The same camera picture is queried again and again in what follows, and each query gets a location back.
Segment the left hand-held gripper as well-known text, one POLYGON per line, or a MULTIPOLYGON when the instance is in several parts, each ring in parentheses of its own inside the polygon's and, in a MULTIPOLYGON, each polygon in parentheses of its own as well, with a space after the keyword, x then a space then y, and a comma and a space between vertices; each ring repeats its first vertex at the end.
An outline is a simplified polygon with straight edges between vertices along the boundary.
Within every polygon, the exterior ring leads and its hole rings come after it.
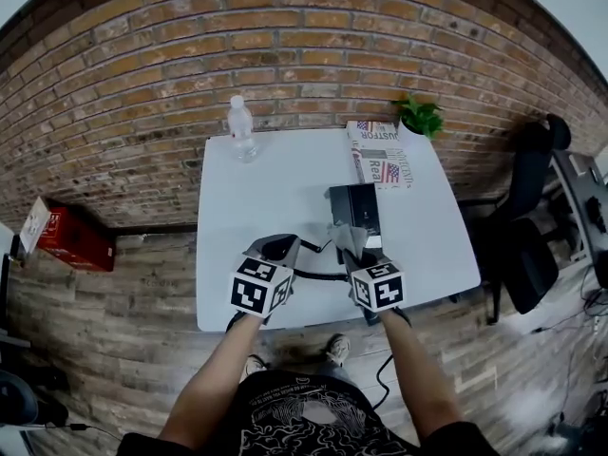
POLYGON ((286 236, 289 245, 283 260, 267 260, 266 238, 256 239, 240 255, 230 275, 229 301, 238 314, 250 314, 266 325, 271 315, 293 294, 295 264, 300 249, 297 235, 286 236))

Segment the grey knitted cloth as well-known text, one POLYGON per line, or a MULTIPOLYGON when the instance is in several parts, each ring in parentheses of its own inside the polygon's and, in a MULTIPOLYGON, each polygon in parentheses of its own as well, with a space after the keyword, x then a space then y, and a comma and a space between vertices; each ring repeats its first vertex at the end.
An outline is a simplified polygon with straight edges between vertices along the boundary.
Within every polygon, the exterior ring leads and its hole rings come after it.
POLYGON ((360 258, 366 247, 369 234, 365 228, 349 224, 332 225, 328 228, 330 240, 340 251, 348 251, 360 258))

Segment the person's left forearm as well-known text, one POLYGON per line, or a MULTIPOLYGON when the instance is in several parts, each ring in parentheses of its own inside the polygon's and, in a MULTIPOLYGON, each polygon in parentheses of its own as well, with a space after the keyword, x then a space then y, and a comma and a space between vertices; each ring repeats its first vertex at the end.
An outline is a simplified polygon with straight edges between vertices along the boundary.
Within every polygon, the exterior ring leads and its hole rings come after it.
POLYGON ((226 416, 263 319, 244 315, 178 396, 158 438, 192 450, 206 445, 226 416))

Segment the person's right forearm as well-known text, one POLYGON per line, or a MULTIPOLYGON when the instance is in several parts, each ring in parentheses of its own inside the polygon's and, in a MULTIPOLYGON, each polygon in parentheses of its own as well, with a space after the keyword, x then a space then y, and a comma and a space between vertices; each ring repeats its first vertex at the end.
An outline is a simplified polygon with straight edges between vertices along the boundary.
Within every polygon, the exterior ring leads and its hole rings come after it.
POLYGON ((395 365, 398 384, 420 442, 447 425, 462 422, 453 387, 425 350, 406 319, 393 311, 379 314, 395 365))

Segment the person's right shoe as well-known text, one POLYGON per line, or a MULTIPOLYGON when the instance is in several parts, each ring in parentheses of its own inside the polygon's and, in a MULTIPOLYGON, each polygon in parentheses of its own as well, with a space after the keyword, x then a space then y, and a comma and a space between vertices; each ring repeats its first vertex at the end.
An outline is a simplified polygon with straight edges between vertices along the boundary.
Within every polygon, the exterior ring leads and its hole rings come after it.
POLYGON ((327 359, 335 365, 342 367, 351 352, 351 341, 342 333, 335 334, 325 348, 327 359))

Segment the person's shoe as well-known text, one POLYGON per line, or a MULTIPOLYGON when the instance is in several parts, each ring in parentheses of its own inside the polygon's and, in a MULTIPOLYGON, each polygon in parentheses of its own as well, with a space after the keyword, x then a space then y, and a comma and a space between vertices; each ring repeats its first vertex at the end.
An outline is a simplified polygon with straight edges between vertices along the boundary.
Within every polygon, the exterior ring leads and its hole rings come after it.
POLYGON ((335 365, 342 367, 351 352, 351 341, 342 333, 335 334, 325 348, 327 359, 335 365))
POLYGON ((267 364, 256 354, 247 357, 240 381, 243 382, 247 377, 254 373, 266 371, 267 364))

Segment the folded newspaper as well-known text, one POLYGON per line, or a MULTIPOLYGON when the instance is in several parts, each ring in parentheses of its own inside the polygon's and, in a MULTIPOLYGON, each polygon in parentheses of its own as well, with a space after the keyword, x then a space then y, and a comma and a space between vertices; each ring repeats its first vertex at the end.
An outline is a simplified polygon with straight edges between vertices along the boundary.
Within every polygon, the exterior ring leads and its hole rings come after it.
POLYGON ((346 132, 360 183, 374 183, 380 189, 413 186, 409 160, 393 123, 348 121, 346 132))

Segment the person's left shoe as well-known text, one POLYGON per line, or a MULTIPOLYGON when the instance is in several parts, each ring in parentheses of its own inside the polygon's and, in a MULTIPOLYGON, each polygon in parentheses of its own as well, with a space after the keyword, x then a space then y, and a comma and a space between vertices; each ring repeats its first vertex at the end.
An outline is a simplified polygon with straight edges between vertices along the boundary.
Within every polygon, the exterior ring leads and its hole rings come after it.
POLYGON ((254 373, 266 371, 267 364, 256 354, 247 357, 240 381, 243 382, 247 377, 254 373))

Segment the clear plastic water bottle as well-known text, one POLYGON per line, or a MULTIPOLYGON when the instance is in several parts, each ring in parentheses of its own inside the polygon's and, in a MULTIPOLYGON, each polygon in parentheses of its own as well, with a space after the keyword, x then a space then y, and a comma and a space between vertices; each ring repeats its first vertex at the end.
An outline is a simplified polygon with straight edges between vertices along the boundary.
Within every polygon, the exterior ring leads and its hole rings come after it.
POLYGON ((251 162, 257 154, 257 145, 253 137, 254 121, 241 95, 231 97, 227 121, 238 158, 243 162, 251 162))

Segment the small green potted plant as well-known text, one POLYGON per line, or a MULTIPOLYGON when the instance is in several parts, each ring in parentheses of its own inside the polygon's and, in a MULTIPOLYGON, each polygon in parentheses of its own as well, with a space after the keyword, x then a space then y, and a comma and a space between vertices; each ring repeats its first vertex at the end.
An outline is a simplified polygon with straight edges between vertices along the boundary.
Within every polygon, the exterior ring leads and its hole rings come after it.
POLYGON ((444 128, 441 108, 435 103, 421 103, 411 94, 391 103, 396 107, 399 122, 412 133, 433 140, 444 128))

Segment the black office chair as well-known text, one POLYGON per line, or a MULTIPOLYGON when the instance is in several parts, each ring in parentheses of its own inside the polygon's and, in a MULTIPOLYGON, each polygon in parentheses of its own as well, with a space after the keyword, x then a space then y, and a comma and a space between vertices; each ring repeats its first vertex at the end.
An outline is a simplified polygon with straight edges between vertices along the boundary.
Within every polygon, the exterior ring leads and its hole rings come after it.
POLYGON ((477 236, 484 278, 492 293, 488 325, 499 321, 502 288, 516 311, 527 314, 558 279, 547 240, 527 215, 541 202, 553 153, 567 149, 570 142, 568 124, 553 113, 541 122, 525 123, 517 133, 509 189, 499 207, 483 220, 477 236))

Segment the person's black printed shirt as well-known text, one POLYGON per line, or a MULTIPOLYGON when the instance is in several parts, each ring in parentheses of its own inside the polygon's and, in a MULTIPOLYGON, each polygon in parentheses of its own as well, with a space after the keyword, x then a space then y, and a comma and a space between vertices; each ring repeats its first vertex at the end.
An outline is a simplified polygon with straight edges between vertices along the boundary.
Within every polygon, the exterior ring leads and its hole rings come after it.
POLYGON ((199 450, 137 433, 117 456, 499 456, 469 422, 415 446, 394 434, 357 387, 326 375, 266 370, 247 377, 218 431, 199 450))

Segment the dark-topped desk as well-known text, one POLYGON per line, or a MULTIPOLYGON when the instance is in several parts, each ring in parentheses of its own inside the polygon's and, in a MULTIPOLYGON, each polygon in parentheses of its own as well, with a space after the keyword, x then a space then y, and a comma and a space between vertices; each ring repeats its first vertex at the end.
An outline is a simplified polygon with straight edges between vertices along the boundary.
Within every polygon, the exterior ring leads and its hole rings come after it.
POLYGON ((578 227, 575 258, 592 264, 599 286, 608 289, 608 186, 591 156, 554 150, 551 165, 578 227))

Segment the white card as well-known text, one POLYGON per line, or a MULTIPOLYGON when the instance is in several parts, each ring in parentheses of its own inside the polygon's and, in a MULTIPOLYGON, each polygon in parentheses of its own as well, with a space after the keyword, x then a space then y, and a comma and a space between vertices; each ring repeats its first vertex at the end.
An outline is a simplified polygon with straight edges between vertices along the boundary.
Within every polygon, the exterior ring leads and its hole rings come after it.
POLYGON ((48 203, 38 197, 32 205, 20 231, 19 238, 27 255, 33 252, 51 217, 48 203))

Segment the white side desk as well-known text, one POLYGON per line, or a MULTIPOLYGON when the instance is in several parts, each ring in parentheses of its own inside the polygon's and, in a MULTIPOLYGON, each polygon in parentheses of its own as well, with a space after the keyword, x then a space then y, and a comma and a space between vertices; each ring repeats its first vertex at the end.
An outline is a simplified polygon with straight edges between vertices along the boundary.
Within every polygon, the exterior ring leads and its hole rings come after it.
POLYGON ((13 346, 27 350, 31 346, 29 341, 10 336, 8 332, 10 266, 22 264, 17 257, 19 244, 19 237, 0 221, 0 347, 13 346))

